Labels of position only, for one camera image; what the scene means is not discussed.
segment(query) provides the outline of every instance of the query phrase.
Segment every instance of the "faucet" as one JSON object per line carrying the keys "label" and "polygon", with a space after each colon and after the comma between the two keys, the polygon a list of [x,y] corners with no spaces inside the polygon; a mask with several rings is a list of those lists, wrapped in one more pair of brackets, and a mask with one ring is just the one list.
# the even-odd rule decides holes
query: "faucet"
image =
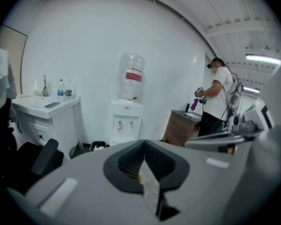
{"label": "faucet", "polygon": [[44,75],[44,89],[42,91],[42,94],[44,97],[47,97],[48,96],[48,88],[46,87],[46,75]]}

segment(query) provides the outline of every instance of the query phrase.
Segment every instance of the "white cloth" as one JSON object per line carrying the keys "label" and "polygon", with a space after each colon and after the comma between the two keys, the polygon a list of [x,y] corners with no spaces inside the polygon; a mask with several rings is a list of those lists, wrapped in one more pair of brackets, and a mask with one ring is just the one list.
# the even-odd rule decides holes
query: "white cloth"
{"label": "white cloth", "polygon": [[15,80],[9,64],[8,52],[0,49],[0,108],[6,98],[16,98]]}
{"label": "white cloth", "polygon": [[233,77],[231,72],[225,67],[219,67],[214,76],[214,80],[221,83],[222,88],[220,93],[215,97],[208,97],[204,106],[204,112],[225,121],[228,116],[226,105],[226,94],[231,89]]}

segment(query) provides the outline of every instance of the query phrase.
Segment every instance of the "cabinet drawer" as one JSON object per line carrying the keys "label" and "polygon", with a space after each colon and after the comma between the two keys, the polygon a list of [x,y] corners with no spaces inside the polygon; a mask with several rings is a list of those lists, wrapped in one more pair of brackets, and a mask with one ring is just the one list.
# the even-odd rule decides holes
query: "cabinet drawer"
{"label": "cabinet drawer", "polygon": [[39,118],[39,117],[32,116],[32,115],[27,114],[27,113],[23,113],[23,118],[24,118],[26,121],[29,121],[29,122],[32,122],[32,123],[44,125],[44,126],[46,126],[46,127],[49,126],[49,120],[48,120],[48,119]]}
{"label": "cabinet drawer", "polygon": [[52,138],[50,128],[33,122],[27,122],[29,124],[31,134],[35,141],[38,144],[45,146],[49,139]]}

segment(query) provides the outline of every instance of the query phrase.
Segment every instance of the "black pants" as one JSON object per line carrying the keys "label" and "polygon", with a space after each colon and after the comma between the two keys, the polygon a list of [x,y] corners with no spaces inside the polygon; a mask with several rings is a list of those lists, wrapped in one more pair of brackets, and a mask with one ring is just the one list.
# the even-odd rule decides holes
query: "black pants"
{"label": "black pants", "polygon": [[198,137],[216,133],[217,129],[219,129],[223,122],[224,121],[210,115],[209,113],[203,112]]}

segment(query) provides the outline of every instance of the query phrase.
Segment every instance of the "man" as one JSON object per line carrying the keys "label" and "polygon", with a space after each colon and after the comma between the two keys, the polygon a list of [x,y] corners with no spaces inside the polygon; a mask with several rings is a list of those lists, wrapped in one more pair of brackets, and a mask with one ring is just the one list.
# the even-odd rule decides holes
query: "man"
{"label": "man", "polygon": [[231,72],[225,67],[223,60],[219,58],[212,60],[211,72],[215,74],[212,86],[206,91],[195,93],[199,98],[208,97],[203,108],[201,128],[198,136],[216,133],[228,116],[226,94],[233,84]]}

